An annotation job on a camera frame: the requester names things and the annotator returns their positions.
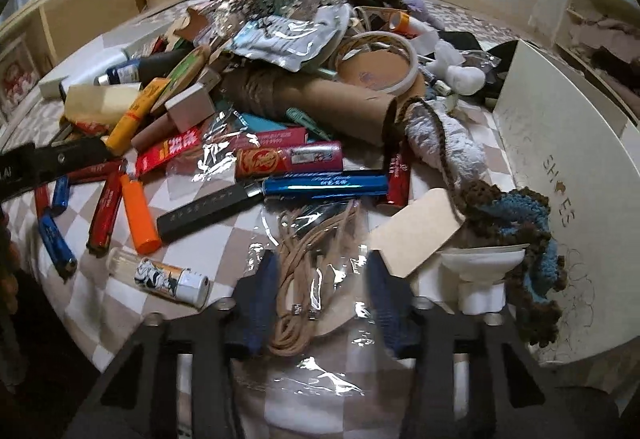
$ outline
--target crocheted cord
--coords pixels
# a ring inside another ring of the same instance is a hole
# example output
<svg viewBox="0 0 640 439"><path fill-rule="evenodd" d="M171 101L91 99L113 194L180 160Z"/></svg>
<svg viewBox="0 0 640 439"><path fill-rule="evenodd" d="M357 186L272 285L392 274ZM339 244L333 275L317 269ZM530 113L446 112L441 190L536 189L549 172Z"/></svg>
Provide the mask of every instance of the crocheted cord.
<svg viewBox="0 0 640 439"><path fill-rule="evenodd" d="M558 337L561 316L558 304L546 294L549 289L562 291L566 287L564 257L558 257L558 244L548 229L548 198L529 188L504 193L480 179L462 181L455 188L446 155L446 133L431 105L422 98L405 103L398 128L404 133L406 113L415 103L423 105L433 121L445 183L479 245L529 244L522 262L506 276L507 300L516 307L520 337L531 345L546 347Z"/></svg>

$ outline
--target blue yarn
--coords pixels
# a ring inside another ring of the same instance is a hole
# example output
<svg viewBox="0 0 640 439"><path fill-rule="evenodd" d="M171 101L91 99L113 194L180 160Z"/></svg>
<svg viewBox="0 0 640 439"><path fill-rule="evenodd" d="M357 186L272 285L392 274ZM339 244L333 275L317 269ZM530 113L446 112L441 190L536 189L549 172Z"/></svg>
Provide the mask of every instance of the blue yarn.
<svg viewBox="0 0 640 439"><path fill-rule="evenodd" d="M480 210L511 223L533 223L542 231L549 230L546 206L517 192L504 194L500 199L493 200L488 206L480 206Z"/></svg>
<svg viewBox="0 0 640 439"><path fill-rule="evenodd" d="M513 235L524 223L533 223L541 231L549 230L546 206L519 192L504 194L500 199L493 200L486 206L480 206L479 210L511 224L500 229L502 235ZM534 302L550 303L546 293L558 280L558 242L553 239L549 241L545 252L540 257L535 278L531 273L531 270L525 273L524 288L530 293Z"/></svg>

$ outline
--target red wrapper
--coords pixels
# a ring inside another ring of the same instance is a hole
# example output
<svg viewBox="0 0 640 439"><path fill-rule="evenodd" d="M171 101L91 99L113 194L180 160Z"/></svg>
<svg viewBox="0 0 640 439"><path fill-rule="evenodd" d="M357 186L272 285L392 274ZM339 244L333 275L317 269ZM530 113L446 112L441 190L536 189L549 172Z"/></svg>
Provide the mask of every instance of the red wrapper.
<svg viewBox="0 0 640 439"><path fill-rule="evenodd" d="M306 144L306 128L271 130L255 134L241 133L229 142L229 151L245 148L289 148Z"/></svg>
<svg viewBox="0 0 640 439"><path fill-rule="evenodd" d="M409 184L411 180L411 161L414 154L406 139L392 148L387 155L386 178L389 191L380 205L404 208L409 203Z"/></svg>
<svg viewBox="0 0 640 439"><path fill-rule="evenodd" d="M255 148L238 151L236 179L267 177L288 172L340 172L342 146L337 141L291 148Z"/></svg>
<svg viewBox="0 0 640 439"><path fill-rule="evenodd" d="M158 143L138 156L138 160L136 161L136 174L140 177L142 174L165 164L177 155L200 145L200 143L200 129L195 127L190 128L187 132L181 133L176 137Z"/></svg>
<svg viewBox="0 0 640 439"><path fill-rule="evenodd" d="M111 244L111 233L113 233L120 199L122 199L120 175L119 170L109 175L102 187L98 205L95 207L86 247L89 253L96 257L103 257Z"/></svg>
<svg viewBox="0 0 640 439"><path fill-rule="evenodd" d="M99 181L104 181L110 174L120 170L120 167L122 167L122 161L122 159L117 159L116 161L88 166L87 168L81 168L80 170L71 172L68 174L69 184L97 183Z"/></svg>
<svg viewBox="0 0 640 439"><path fill-rule="evenodd" d="M49 189L47 185L43 184L42 186L38 186L33 195L36 202L36 215L38 218L41 218L50 206Z"/></svg>

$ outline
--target cable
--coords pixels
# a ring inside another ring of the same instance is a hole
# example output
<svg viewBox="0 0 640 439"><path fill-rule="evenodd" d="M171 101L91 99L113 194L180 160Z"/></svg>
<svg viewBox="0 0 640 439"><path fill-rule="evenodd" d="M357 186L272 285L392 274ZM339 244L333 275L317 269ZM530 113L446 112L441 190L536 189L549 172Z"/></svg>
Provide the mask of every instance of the cable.
<svg viewBox="0 0 640 439"><path fill-rule="evenodd" d="M301 353L315 335L316 318L321 308L334 293L333 266L341 257L341 250L351 249L354 235L347 225L360 215L360 204L351 200L346 209L332 216L302 239L292 224L301 210L282 213L278 218L281 244L280 286L276 298L277 321L269 350L277 356L295 356ZM325 257L313 263L312 252L317 244L334 233ZM293 283L293 304L287 306L287 292Z"/></svg>

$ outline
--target tape roll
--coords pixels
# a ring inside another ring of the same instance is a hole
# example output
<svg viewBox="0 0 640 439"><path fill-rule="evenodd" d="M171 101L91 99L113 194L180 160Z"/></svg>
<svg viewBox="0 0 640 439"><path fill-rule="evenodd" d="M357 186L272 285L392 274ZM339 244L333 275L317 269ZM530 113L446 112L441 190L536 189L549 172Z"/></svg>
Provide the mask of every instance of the tape roll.
<svg viewBox="0 0 640 439"><path fill-rule="evenodd" d="M334 68L338 73L340 73L340 64L348 53L375 42L382 42L390 45L393 52L404 56L408 60L409 70L404 79L394 85L379 90L379 92L382 92L383 94L401 96L414 85L415 78L418 75L418 54L407 40L397 34L387 33L384 31L373 31L357 34L349 38L344 41L335 52Z"/></svg>

